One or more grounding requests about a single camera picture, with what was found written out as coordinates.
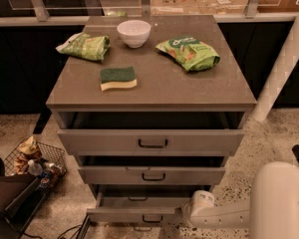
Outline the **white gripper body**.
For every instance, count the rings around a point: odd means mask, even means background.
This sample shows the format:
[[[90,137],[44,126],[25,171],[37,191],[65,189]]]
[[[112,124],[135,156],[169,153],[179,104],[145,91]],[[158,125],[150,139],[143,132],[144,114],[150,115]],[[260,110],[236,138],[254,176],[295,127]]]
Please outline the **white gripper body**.
[[[204,211],[214,207],[214,195],[209,191],[197,190],[181,205],[182,220],[187,226],[201,227],[206,223]]]

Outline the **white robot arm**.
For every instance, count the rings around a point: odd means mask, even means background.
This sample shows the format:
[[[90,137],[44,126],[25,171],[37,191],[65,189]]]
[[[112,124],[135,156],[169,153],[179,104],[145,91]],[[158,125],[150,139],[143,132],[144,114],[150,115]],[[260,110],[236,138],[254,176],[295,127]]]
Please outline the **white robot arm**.
[[[186,225],[249,230],[249,239],[299,239],[299,167],[281,161],[264,165],[246,200],[215,206],[214,195],[197,190],[181,206]]]

